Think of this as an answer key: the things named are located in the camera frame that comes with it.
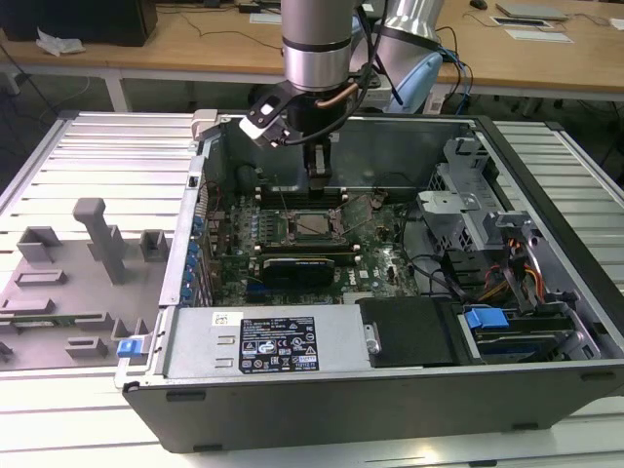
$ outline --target circuit board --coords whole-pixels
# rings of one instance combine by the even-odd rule
[[[224,214],[226,229],[219,232],[225,241],[213,243],[223,246],[221,252],[213,247],[219,271],[214,305],[341,304],[418,295],[398,243],[404,210],[403,204],[384,205],[371,194],[354,195],[336,210],[263,210],[242,197]],[[330,283],[310,288],[303,279],[295,288],[267,288],[262,274],[267,260],[293,258],[330,263]]]

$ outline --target floor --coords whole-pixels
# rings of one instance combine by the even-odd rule
[[[103,81],[82,77],[32,77],[46,99],[57,110],[111,111],[108,93]],[[195,84],[195,96],[199,107],[241,109],[247,106],[250,85],[243,84]],[[126,89],[135,111],[186,112],[188,91],[182,82],[157,82],[152,80],[128,80]],[[444,111],[454,113],[459,97],[446,104]],[[525,102],[516,97],[474,97],[466,114],[487,115],[494,120],[528,120],[522,116]],[[598,162],[610,154],[604,168],[607,173],[624,184],[624,104],[616,107],[610,102],[579,102],[566,100],[561,108],[545,99],[531,114],[537,121],[556,121]],[[54,122],[55,116],[47,111],[45,102],[25,81],[16,97],[1,96],[0,110],[0,192],[4,190],[27,155]]]

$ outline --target power supply label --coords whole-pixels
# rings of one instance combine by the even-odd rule
[[[317,371],[314,317],[241,321],[242,373]]]

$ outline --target robotic arm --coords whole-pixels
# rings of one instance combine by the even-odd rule
[[[330,133],[363,102],[375,63],[399,84],[439,47],[435,23],[443,0],[385,0],[376,38],[365,34],[353,57],[364,64],[349,73],[354,9],[360,9],[364,31],[369,29],[361,4],[362,0],[282,0],[287,81],[260,97],[241,121],[241,129],[257,144],[302,145],[313,192],[323,190],[332,176]],[[352,95],[355,101],[349,105]]]

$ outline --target blue cable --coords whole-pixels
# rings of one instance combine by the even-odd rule
[[[464,75],[465,78],[465,88],[464,88],[464,97],[462,98],[461,102],[459,103],[459,107],[457,107],[457,112],[455,112],[455,115],[459,115],[464,107],[464,104],[466,103],[466,101],[468,100],[468,96],[470,94],[470,90],[468,89],[468,73],[466,73],[466,67],[464,66],[464,64],[461,62],[461,60],[459,60],[459,58],[457,57],[457,54],[451,52],[449,49],[440,46],[440,49],[447,54],[447,56],[449,56],[454,62],[455,64],[459,67],[459,69],[461,70],[461,72]]]

